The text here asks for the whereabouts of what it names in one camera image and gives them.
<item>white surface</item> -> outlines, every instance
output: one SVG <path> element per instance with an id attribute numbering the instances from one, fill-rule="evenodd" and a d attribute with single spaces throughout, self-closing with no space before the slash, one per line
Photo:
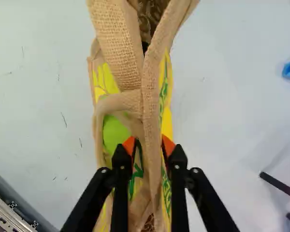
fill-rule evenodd
<path id="1" fill-rule="evenodd" d="M 0 1 L 0 174 L 58 228 L 95 172 L 93 37 L 83 1 Z M 242 232 L 290 231 L 290 198 L 258 178 L 290 185 L 290 0 L 203 0 L 171 56 L 174 140 L 189 166 Z M 191 231 L 205 231 L 188 204 Z"/>
<path id="2" fill-rule="evenodd" d="M 0 0 L 0 175 L 57 228 L 96 171 L 93 38 L 84 1 Z"/>

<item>orange gripper tip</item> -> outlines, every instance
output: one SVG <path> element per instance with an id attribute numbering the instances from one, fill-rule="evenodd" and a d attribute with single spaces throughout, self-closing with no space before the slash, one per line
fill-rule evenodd
<path id="1" fill-rule="evenodd" d="M 166 153 L 167 157 L 169 157 L 175 148 L 175 143 L 173 143 L 173 141 L 171 139 L 169 139 L 167 136 L 165 136 L 163 134 L 162 135 L 162 144 L 164 145 L 164 149 L 165 149 L 165 153 Z"/>
<path id="2" fill-rule="evenodd" d="M 135 138 L 133 136 L 130 136 L 122 145 L 125 148 L 126 152 L 132 156 L 133 155 L 133 149 L 134 149 L 134 142 Z"/>

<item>jute bag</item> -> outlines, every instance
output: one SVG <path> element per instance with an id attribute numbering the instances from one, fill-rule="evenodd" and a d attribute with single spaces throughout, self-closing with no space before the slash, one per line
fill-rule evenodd
<path id="1" fill-rule="evenodd" d="M 131 232 L 170 231 L 170 182 L 160 148 L 161 133 L 172 138 L 169 52 L 197 3 L 87 0 L 97 35 L 87 61 L 98 166 L 111 168 L 116 144 L 129 136 L 141 144 L 128 189 Z M 112 200 L 110 194 L 94 231 L 110 230 Z"/>

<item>white table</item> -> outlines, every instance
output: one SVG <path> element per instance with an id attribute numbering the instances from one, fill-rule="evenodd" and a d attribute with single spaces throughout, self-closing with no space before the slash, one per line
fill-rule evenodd
<path id="1" fill-rule="evenodd" d="M 96 169 L 93 37 L 83 1 L 0 0 L 0 174 L 57 228 Z M 171 58 L 174 140 L 189 167 L 242 232 L 290 231 L 290 198 L 258 178 L 290 186 L 290 0 L 203 0 Z M 190 197 L 188 208 L 191 231 L 205 231 Z"/>

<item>green print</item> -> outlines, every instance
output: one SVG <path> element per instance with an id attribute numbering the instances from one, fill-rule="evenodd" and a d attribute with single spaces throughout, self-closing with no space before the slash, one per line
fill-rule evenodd
<path id="1" fill-rule="evenodd" d="M 135 140 L 136 143 L 136 149 L 139 151 L 137 153 L 137 150 L 135 151 L 135 154 L 139 154 L 139 158 L 140 158 L 140 163 L 141 163 L 141 168 L 139 167 L 139 165 L 137 165 L 137 163 L 134 164 L 134 168 L 135 168 L 135 172 L 132 174 L 131 180 L 129 182 L 129 200 L 132 200 L 133 194 L 134 194 L 134 181 L 135 178 L 139 177 L 139 178 L 143 178 L 144 175 L 144 168 L 143 168 L 143 152 L 142 152 L 142 146 L 139 140 Z"/>
<path id="2" fill-rule="evenodd" d="M 171 184 L 163 167 L 161 167 L 161 171 L 162 171 L 162 192 L 163 192 L 164 204 L 165 204 L 166 212 L 168 213 L 168 217 L 170 218 L 171 195 L 172 195 Z"/>
<path id="3" fill-rule="evenodd" d="M 167 95 L 168 95 L 168 66 L 167 66 L 167 60 L 165 59 L 164 77 L 163 77 L 162 87 L 160 89 L 160 94 L 159 94 L 159 123 L 160 125 L 162 122 L 164 102 Z"/>

